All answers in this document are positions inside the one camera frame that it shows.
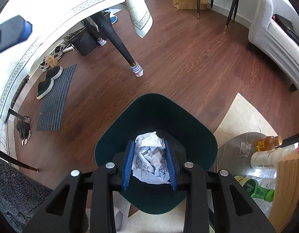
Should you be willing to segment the white paper ball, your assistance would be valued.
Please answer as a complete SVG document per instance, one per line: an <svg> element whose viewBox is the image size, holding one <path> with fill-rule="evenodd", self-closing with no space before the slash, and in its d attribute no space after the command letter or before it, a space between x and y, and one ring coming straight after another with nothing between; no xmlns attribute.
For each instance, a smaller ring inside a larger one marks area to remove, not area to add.
<svg viewBox="0 0 299 233"><path fill-rule="evenodd" d="M136 137L132 172L134 177L144 183L169 184L165 142L155 131Z"/></svg>

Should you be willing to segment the dark green trash bin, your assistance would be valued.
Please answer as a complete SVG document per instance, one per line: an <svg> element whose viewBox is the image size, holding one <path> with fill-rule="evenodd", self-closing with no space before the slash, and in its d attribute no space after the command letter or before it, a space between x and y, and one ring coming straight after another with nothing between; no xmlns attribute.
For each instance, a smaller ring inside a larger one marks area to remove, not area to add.
<svg viewBox="0 0 299 233"><path fill-rule="evenodd" d="M132 176L121 195L137 209L159 215L171 211L186 198L174 191L166 164L166 146L209 170L217 155L214 135L182 107L160 94L140 96L114 121L99 139L94 158L98 166L133 149Z"/></svg>

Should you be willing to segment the white patterned tablecloth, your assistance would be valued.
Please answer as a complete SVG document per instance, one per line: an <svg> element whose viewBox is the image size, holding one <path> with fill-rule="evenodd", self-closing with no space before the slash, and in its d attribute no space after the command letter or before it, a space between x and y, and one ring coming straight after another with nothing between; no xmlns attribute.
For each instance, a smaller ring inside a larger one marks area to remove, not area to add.
<svg viewBox="0 0 299 233"><path fill-rule="evenodd" d="M153 19L144 0L9 0L0 24L21 16L33 26L30 37L0 54L0 142L2 125L19 83L34 62L79 21L99 11L125 4L136 34L143 38Z"/></svg>

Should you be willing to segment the white slipper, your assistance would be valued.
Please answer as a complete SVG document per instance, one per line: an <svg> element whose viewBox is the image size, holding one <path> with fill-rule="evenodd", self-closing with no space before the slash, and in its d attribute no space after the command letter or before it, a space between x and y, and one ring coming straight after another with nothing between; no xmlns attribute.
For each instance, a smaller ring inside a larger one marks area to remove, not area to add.
<svg viewBox="0 0 299 233"><path fill-rule="evenodd" d="M130 211L130 202L119 192L113 192L114 218L117 232L125 231Z"/></svg>

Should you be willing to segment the dark green slipper far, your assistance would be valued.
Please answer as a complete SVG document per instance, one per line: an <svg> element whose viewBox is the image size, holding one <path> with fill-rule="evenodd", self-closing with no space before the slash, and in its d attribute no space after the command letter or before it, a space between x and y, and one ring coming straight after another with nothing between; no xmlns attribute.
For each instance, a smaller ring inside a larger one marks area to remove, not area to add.
<svg viewBox="0 0 299 233"><path fill-rule="evenodd" d="M63 72L63 67L61 66L55 66L54 68L52 68L51 70L48 70L46 72L46 79L53 79L56 80L57 78L59 78Z"/></svg>

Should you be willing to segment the dark green slipper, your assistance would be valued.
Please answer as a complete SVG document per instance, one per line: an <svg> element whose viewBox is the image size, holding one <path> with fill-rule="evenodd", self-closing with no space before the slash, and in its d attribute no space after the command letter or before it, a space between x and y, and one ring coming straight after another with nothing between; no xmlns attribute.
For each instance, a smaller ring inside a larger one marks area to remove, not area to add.
<svg viewBox="0 0 299 233"><path fill-rule="evenodd" d="M52 68L51 70L48 70L46 72L46 79L53 79L56 80L57 78L59 78L63 72L63 67L61 66L55 66L54 68Z"/></svg>
<svg viewBox="0 0 299 233"><path fill-rule="evenodd" d="M46 79L45 81L40 82L38 84L38 91L37 91L36 98L38 100L42 99L52 90L53 86L54 86L53 79Z"/></svg>

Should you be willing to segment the dark green slipper near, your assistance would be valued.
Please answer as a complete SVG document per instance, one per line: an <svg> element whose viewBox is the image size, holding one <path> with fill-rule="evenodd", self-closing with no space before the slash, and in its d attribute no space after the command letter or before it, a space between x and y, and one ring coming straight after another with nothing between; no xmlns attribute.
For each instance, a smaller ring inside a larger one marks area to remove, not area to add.
<svg viewBox="0 0 299 233"><path fill-rule="evenodd" d="M37 91L36 98L38 100L42 99L52 90L53 86L54 86L53 79L46 79L45 81L40 82L38 84L38 91Z"/></svg>

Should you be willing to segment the black storage box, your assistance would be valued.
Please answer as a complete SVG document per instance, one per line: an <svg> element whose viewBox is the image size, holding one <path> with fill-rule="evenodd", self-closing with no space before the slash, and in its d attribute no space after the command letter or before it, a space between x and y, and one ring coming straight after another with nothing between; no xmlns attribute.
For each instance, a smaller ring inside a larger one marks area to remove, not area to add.
<svg viewBox="0 0 299 233"><path fill-rule="evenodd" d="M81 56L87 56L93 49L98 47L98 42L91 36L87 28L82 28L75 32L69 40L70 44Z"/></svg>

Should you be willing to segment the small low round table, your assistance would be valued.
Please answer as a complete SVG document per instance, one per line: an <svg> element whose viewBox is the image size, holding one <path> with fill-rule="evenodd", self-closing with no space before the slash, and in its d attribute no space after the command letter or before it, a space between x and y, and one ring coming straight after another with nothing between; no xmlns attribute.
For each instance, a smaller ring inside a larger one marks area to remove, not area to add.
<svg viewBox="0 0 299 233"><path fill-rule="evenodd" d="M258 140L266 136L261 133L250 132L240 134L223 144L217 152L217 157L210 168L215 173L218 170L226 169L233 176L254 176L259 178L276 178L275 169L253 169L250 165L251 156L256 152L255 146ZM240 157L240 145L251 145L248 157Z"/></svg>

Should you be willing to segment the green glass bottle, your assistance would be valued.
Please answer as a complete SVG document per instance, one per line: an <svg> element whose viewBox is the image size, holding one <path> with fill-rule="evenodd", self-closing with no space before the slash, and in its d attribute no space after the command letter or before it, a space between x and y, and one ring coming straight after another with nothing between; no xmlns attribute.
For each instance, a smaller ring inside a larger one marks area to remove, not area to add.
<svg viewBox="0 0 299 233"><path fill-rule="evenodd" d="M273 189L264 188L258 184L257 180L249 177L235 176L234 178L252 198L261 199L270 203L273 201L275 194Z"/></svg>

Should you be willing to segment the cream rug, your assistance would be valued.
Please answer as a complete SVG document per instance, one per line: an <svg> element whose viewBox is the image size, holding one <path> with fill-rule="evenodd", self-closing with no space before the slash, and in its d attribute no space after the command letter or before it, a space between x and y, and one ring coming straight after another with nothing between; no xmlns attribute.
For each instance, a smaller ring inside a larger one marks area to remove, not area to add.
<svg viewBox="0 0 299 233"><path fill-rule="evenodd" d="M249 132L276 136L268 121L240 93L234 97L223 120L214 132L218 147L230 139Z"/></svg>

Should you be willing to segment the grey striped door mat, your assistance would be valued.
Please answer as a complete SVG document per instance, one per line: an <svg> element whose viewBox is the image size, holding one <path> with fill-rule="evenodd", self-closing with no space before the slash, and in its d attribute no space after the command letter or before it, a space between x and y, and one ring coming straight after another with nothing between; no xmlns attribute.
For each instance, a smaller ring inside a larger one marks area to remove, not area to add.
<svg viewBox="0 0 299 233"><path fill-rule="evenodd" d="M68 90L76 69L76 64L63 69L58 79L55 79L51 91L42 99L37 131L60 130L63 122L65 102Z"/></svg>

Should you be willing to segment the white plastic bottle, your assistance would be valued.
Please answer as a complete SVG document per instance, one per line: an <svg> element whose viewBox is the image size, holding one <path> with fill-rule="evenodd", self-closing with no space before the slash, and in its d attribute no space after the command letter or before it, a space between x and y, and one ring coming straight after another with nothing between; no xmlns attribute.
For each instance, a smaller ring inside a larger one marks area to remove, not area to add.
<svg viewBox="0 0 299 233"><path fill-rule="evenodd" d="M257 151L251 156L250 165L253 169L277 169L277 162L294 151L286 148Z"/></svg>

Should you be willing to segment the amber drink bottle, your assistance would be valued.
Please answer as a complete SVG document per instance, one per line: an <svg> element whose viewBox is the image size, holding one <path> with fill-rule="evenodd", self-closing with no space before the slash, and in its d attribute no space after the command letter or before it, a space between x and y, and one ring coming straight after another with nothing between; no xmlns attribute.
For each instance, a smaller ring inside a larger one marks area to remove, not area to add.
<svg viewBox="0 0 299 233"><path fill-rule="evenodd" d="M257 151L268 151L280 147L283 143L281 136L267 136L259 140L256 144Z"/></svg>

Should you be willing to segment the flat cardboard box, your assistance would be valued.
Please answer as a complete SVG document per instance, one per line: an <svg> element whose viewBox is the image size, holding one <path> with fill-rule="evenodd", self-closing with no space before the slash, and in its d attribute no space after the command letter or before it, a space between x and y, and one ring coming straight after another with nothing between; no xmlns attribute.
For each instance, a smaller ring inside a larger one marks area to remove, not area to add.
<svg viewBox="0 0 299 233"><path fill-rule="evenodd" d="M208 0L200 0L200 10L207 10ZM178 10L196 10L197 0L173 0L173 6Z"/></svg>

